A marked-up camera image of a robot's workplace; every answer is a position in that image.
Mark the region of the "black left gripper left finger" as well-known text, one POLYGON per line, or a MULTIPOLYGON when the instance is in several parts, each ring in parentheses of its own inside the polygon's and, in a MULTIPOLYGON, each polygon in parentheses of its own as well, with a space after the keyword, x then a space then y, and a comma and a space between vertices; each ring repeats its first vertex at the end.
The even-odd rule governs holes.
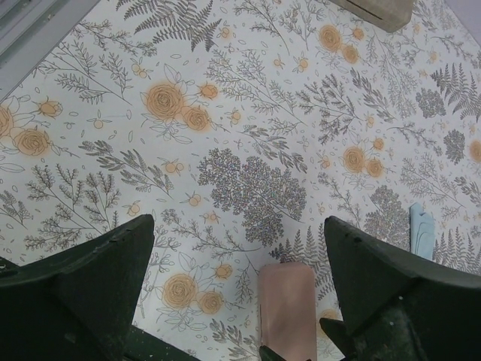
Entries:
POLYGON ((3 360, 121 360, 153 249, 143 214, 36 262, 1 260, 3 360))

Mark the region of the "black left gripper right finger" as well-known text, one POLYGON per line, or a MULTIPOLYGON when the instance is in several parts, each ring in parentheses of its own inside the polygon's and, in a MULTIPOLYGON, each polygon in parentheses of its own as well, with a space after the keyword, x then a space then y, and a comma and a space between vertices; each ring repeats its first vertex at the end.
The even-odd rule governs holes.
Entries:
POLYGON ((341 320, 322 330, 345 360, 478 360, 480 277, 331 216, 325 243, 341 320))

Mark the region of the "light blue cleaning cloth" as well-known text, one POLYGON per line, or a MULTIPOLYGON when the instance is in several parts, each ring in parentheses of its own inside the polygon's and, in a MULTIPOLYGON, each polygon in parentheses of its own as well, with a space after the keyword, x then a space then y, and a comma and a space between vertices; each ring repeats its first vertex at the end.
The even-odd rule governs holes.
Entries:
POLYGON ((419 204, 410 206, 410 252, 433 260, 436 241, 434 218, 419 204))

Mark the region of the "pink glasses case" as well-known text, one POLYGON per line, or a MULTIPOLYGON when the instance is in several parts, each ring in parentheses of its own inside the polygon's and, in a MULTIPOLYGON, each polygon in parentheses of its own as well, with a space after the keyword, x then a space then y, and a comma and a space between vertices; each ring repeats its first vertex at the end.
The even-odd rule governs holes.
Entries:
POLYGON ((316 360, 313 270, 299 262, 264 266, 259 273, 263 360, 316 360))

